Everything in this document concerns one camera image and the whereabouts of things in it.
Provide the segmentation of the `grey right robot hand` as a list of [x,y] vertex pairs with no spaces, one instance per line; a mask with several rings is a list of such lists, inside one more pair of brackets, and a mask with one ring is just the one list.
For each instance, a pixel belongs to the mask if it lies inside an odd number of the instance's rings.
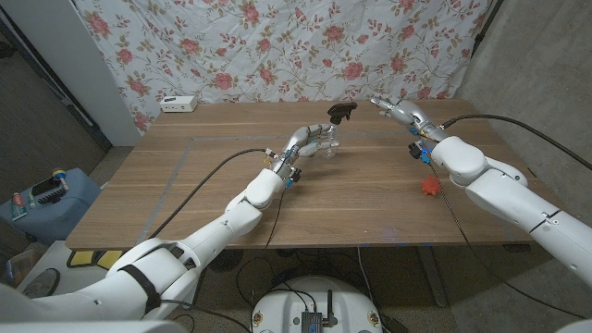
[[389,117],[401,124],[415,135],[422,136],[434,142],[441,142],[449,137],[449,134],[439,126],[436,126],[426,113],[415,103],[408,100],[389,102],[380,97],[373,97],[370,102],[381,109],[382,117]]

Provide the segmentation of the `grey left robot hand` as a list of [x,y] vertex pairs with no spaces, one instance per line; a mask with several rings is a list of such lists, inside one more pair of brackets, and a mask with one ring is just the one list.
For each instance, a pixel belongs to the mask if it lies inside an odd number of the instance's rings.
[[340,146],[340,129],[332,123],[314,124],[297,129],[279,154],[273,157],[271,170],[282,180],[292,174],[293,165],[299,157],[322,155],[332,158]]

